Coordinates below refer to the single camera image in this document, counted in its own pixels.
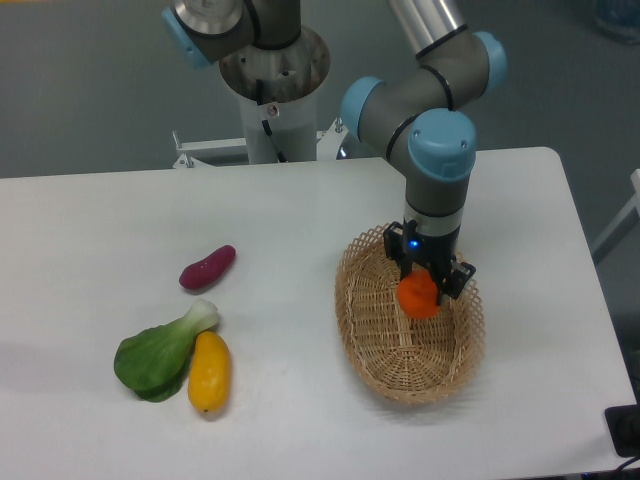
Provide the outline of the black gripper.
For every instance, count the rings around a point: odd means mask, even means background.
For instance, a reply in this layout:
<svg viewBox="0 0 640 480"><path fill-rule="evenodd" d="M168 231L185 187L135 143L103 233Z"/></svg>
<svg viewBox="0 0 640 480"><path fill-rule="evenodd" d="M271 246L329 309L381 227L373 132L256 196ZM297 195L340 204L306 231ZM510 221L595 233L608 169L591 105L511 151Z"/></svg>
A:
<svg viewBox="0 0 640 480"><path fill-rule="evenodd" d="M444 297L458 299L476 273L476 267L459 261L455 247L460 227L443 236L427 236L418 232L417 222L393 222L383 231L386 257L400 269L404 280L418 265L427 270L437 285L436 304Z"/></svg>

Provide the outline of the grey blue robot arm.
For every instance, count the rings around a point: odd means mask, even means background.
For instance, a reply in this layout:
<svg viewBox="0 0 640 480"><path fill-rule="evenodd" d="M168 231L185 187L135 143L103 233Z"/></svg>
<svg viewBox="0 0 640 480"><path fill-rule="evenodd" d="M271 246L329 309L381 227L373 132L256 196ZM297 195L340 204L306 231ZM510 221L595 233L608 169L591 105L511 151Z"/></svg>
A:
<svg viewBox="0 0 640 480"><path fill-rule="evenodd" d="M475 272L454 253L476 160L476 130L462 109L504 80L506 54L491 34L470 31L452 1L390 8L417 70L398 85L357 80L339 116L403 175L403 219L385 230L385 252L402 278L426 269L431 283L417 293L440 303L457 298ZM175 1L162 18L188 62L218 66L239 101L251 163L317 158L315 95L331 60L323 39L302 24L299 2Z"/></svg>

